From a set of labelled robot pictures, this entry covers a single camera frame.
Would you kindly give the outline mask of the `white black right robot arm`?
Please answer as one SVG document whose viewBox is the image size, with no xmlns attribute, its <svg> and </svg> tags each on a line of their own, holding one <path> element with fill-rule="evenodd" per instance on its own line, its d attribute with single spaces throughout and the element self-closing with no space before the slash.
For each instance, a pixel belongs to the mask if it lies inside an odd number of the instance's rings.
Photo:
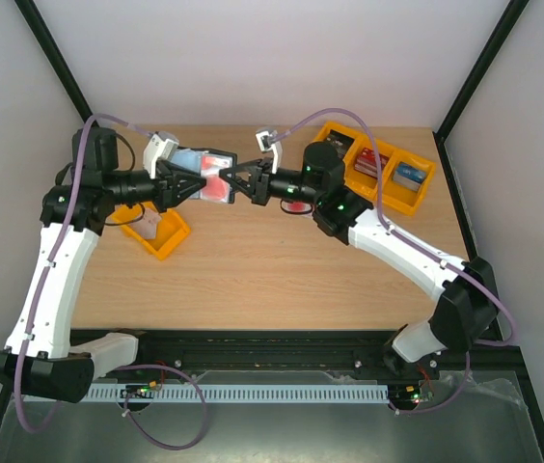
<svg viewBox="0 0 544 463">
<path fill-rule="evenodd" d="M 485 342 L 481 335 L 498 313 L 490 264 L 445 253 L 389 221 L 345 185 L 344 164 L 332 145 L 307 145 L 300 170 L 279 168 L 266 157 L 225 168 L 219 176 L 253 204 L 277 198 L 311 205 L 322 232 L 386 262 L 434 301 L 432 316 L 393 338 L 384 354 L 390 375 L 407 376 L 426 355 L 465 353 Z"/>
</svg>

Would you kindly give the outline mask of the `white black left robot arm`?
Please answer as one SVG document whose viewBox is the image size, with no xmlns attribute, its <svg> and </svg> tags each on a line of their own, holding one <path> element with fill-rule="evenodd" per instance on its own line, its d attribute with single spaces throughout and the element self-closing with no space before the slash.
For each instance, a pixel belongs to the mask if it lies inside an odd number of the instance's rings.
<svg viewBox="0 0 544 463">
<path fill-rule="evenodd" d="M 203 177 L 174 166 L 178 147 L 168 132 L 149 136 L 143 167 L 120 170 L 110 128 L 81 129 L 72 137 L 73 161 L 42 200 L 41 245 L 26 300 L 0 349 L 0 383 L 21 395 L 76 403 L 92 382 L 132 364 L 138 339 L 126 332 L 71 347 L 72 315 L 86 266 L 119 205 L 150 202 L 165 212 L 205 185 Z"/>
</svg>

